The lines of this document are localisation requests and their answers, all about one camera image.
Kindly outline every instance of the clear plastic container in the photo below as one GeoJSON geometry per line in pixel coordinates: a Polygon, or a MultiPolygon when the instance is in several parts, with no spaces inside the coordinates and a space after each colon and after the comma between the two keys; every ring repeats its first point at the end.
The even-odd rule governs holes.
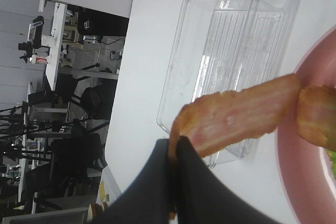
{"type": "MultiPolygon", "coordinates": [[[[263,0],[184,0],[158,125],[169,133],[182,106],[197,97],[240,91],[274,78],[289,14],[263,0]]],[[[252,143],[230,145],[206,161],[213,167],[237,160],[250,152],[252,143]]]]}

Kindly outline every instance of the green vegetable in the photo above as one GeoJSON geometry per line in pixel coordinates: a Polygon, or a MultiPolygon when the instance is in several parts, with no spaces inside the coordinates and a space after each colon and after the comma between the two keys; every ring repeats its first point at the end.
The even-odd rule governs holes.
{"type": "Polygon", "coordinates": [[[334,178],[336,179],[336,152],[327,150],[327,153],[329,154],[330,160],[332,161],[331,169],[332,169],[332,173],[334,173],[334,178]]]}

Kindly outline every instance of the black tongs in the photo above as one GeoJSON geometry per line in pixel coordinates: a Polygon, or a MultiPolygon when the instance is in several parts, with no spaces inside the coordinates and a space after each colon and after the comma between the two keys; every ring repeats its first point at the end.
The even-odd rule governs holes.
{"type": "Polygon", "coordinates": [[[172,210],[180,224],[278,223],[225,187],[187,137],[181,136],[177,144],[178,166],[174,171],[169,165],[168,146],[167,139],[157,140],[141,173],[92,224],[169,223],[172,210]]]}

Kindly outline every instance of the pink plate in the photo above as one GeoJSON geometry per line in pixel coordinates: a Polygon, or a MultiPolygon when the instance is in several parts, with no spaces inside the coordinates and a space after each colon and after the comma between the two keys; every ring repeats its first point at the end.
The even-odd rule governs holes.
{"type": "MultiPolygon", "coordinates": [[[[306,54],[296,73],[306,85],[336,85],[336,26],[306,54]]],[[[282,184],[301,224],[336,223],[336,181],[325,150],[296,134],[296,109],[277,132],[282,184]]]]}

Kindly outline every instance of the bacon strip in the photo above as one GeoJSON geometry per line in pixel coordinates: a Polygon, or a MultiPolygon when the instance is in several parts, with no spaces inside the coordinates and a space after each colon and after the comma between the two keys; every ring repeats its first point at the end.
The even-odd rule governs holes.
{"type": "Polygon", "coordinates": [[[274,131],[297,102],[300,89],[298,77],[289,74],[241,92],[217,92],[197,98],[182,108],[173,123],[171,160],[176,160],[180,135],[187,136],[204,157],[229,144],[274,131]]]}
{"type": "Polygon", "coordinates": [[[336,152],[336,89],[305,87],[299,97],[297,123],[302,138],[336,152]]]}

